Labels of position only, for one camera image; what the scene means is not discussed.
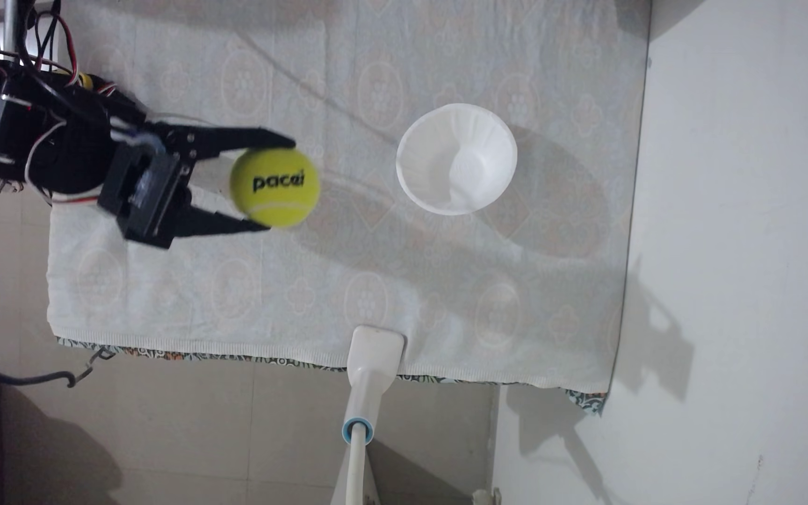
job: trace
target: white cloth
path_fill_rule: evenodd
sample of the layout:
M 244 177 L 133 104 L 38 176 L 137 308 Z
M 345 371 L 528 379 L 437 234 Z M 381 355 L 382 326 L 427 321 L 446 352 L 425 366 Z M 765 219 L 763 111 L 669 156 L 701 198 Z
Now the white cloth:
M 55 334 L 341 367 L 369 324 L 408 337 L 402 374 L 607 391 L 648 3 L 257 5 L 65 5 L 82 70 L 152 109 L 296 138 L 323 191 L 298 227 L 167 252 L 124 242 L 96 208 L 57 206 Z M 452 101 L 495 111 L 519 143 L 510 188 L 470 216 L 426 213 L 395 175 L 400 135 Z

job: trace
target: red wire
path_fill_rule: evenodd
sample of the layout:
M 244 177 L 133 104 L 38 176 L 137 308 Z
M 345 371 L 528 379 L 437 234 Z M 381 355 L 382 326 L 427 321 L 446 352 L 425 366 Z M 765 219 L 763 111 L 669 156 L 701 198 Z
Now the red wire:
M 5 56 L 10 56 L 10 57 L 13 57 L 13 58 L 18 57 L 17 53 L 13 53 L 13 52 L 10 52 L 10 51 L 2 51 L 2 50 L 0 50 L 0 54 L 5 55 Z M 31 57 L 29 57 L 29 59 L 35 59 L 35 60 L 38 60 L 38 61 L 41 60 L 42 63 L 44 63 L 46 65 L 57 66 L 58 68 L 64 70 L 64 72 L 70 72 L 70 68 L 67 68 L 66 66 L 64 66 L 61 63 L 58 63 L 56 61 L 51 61 L 51 60 L 48 60 L 48 59 L 45 59 L 45 58 L 40 58 L 38 56 L 31 56 Z
M 96 201 L 99 199 L 99 195 L 95 195 L 94 197 L 83 197 L 78 199 L 72 200 L 53 200 L 52 203 L 87 203 L 90 201 Z
M 71 75 L 70 75 L 70 81 L 68 81 L 68 84 L 73 84 L 76 81 L 76 77 L 79 74 L 79 70 L 78 70 L 77 64 L 76 64 L 76 52 L 73 50 L 73 37 L 70 34 L 70 28 L 67 27 L 67 22 L 64 20 L 63 17 L 61 17 L 61 14 L 55 14 L 55 13 L 52 13 L 52 12 L 45 12 L 45 13 L 41 13 L 39 15 L 39 18 L 41 18 L 42 16 L 44 16 L 46 14 L 52 16 L 53 19 L 58 21 L 58 23 L 61 24 L 61 29 L 63 29 L 65 31 L 65 40 L 67 42 L 67 55 L 70 57 L 70 65 L 71 65 Z M 54 44 L 55 40 L 54 39 L 51 40 L 50 43 Z M 37 70 L 42 68 L 42 61 L 41 60 L 37 60 L 36 68 L 37 68 Z

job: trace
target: paper bowl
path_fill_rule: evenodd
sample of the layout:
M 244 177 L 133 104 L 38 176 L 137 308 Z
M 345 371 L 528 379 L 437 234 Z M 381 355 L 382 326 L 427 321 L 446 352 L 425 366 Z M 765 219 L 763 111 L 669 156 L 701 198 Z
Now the paper bowl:
M 516 140 L 491 110 L 452 103 L 418 119 L 398 145 L 398 181 L 423 209 L 459 216 L 504 192 L 516 169 Z

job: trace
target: yellow tennis ball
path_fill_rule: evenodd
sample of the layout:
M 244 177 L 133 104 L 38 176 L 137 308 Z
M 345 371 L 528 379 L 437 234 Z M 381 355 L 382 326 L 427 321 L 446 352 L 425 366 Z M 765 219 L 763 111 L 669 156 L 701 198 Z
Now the yellow tennis ball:
M 250 149 L 232 166 L 230 195 L 241 212 L 261 224 L 294 226 L 317 206 L 320 178 L 297 149 Z

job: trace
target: tile floor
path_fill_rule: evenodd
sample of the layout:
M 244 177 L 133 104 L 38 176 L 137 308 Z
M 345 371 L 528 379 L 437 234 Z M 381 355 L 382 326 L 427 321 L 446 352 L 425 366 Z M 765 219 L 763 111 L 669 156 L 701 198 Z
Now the tile floor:
M 79 371 L 46 322 L 49 209 L 0 196 L 0 370 Z M 118 355 L 75 389 L 5 394 L 12 504 L 324 505 L 344 444 L 343 374 Z M 371 444 L 385 505 L 471 503 L 487 485 L 494 388 L 396 382 Z

